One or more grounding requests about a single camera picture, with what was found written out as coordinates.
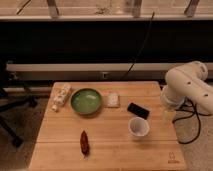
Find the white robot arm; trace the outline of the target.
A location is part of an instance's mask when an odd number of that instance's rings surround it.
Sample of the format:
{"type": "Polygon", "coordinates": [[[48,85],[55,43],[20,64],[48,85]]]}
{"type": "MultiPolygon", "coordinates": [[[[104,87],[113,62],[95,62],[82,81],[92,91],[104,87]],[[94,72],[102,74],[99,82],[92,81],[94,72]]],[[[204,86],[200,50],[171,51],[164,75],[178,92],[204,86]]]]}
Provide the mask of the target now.
{"type": "Polygon", "coordinates": [[[200,61],[189,62],[167,71],[166,85],[160,95],[165,123],[172,121],[175,110],[186,98],[213,114],[213,87],[205,83],[207,76],[208,68],[200,61]]]}

